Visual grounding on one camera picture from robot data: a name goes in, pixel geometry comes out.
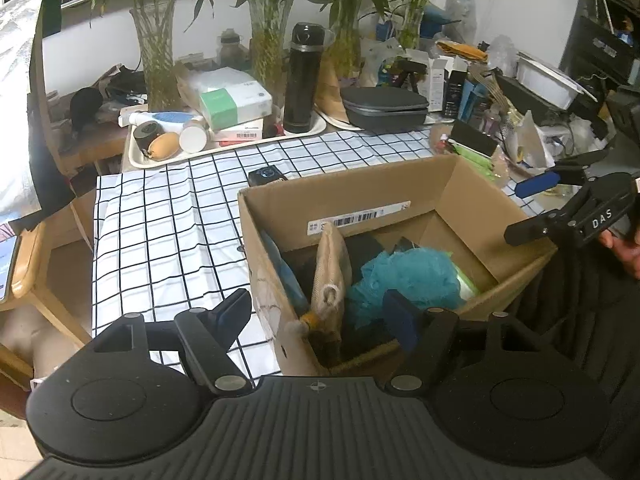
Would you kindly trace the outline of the person's right hand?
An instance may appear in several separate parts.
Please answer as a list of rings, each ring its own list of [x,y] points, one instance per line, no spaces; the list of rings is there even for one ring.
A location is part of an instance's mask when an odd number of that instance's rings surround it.
[[[635,280],[640,278],[640,233],[634,232],[633,237],[620,238],[610,230],[599,235],[599,242],[608,248],[623,265],[626,272]]]

